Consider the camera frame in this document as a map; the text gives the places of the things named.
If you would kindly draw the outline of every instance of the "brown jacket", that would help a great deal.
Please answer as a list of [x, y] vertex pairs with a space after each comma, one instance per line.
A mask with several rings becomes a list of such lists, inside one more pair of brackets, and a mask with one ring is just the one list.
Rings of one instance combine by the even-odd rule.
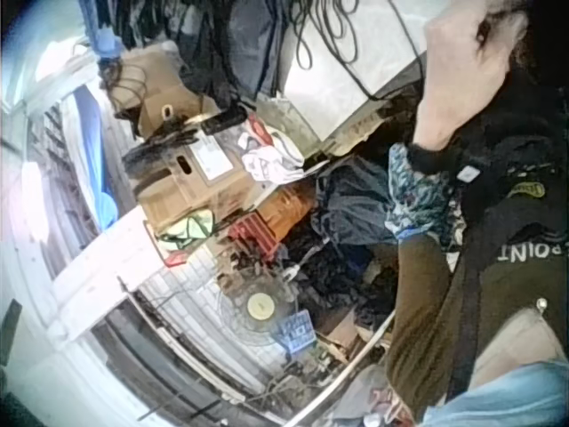
[[[388, 379], [415, 420], [420, 420], [426, 408], [446, 393], [458, 335], [464, 266], [459, 262], [451, 276], [438, 243], [425, 235], [400, 244], [399, 266]], [[534, 307], [539, 298], [548, 301], [544, 318], [566, 349], [567, 271], [566, 247], [504, 246], [496, 263], [481, 275], [477, 354], [508, 318], [524, 307]]]

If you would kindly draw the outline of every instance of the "person's hand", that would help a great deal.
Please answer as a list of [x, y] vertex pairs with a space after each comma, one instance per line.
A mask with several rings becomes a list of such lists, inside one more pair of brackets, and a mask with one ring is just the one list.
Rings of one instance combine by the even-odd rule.
[[482, 40], [480, 24], [490, 12], [496, 12], [495, 0], [456, 0], [425, 27], [427, 76], [413, 138], [420, 147], [446, 147], [504, 83], [527, 18], [522, 12], [506, 14]]

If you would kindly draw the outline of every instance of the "yellow patch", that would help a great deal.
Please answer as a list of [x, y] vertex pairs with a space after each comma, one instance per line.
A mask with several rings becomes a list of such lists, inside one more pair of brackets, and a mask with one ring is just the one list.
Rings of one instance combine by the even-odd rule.
[[508, 194], [512, 197], [515, 194], [526, 194], [527, 196], [542, 198], [545, 196], [545, 187], [541, 182], [520, 182]]

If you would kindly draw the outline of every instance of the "white label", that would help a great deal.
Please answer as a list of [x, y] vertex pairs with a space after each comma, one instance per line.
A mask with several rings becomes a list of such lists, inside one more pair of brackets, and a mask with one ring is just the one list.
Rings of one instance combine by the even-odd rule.
[[475, 167], [465, 166], [456, 177], [462, 182], [473, 182], [479, 174], [480, 171]]
[[189, 148], [209, 181], [213, 181], [233, 169], [231, 160], [211, 135], [200, 137], [196, 142], [190, 144]]

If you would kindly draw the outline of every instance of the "white pipe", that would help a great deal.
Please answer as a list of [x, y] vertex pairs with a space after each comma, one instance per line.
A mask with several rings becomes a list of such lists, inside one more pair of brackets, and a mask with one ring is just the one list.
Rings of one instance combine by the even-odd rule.
[[367, 353], [375, 346], [375, 344], [381, 339], [381, 337], [387, 331], [389, 324], [395, 317], [395, 311], [393, 310], [389, 317], [385, 319], [385, 321], [381, 324], [380, 328], [373, 334], [372, 339], [365, 345], [365, 347], [351, 360], [346, 368], [341, 371], [338, 377], [330, 383], [328, 387], [326, 387], [322, 392], [318, 395], [318, 397], [312, 400], [304, 409], [302, 409], [297, 415], [295, 415], [291, 421], [286, 423], [283, 427], [296, 427], [298, 423], [300, 423], [308, 414], [314, 411], [322, 402], [326, 400], [337, 388], [340, 384], [344, 382], [348, 375], [350, 375], [354, 369], [356, 368], [357, 364], [362, 361]]

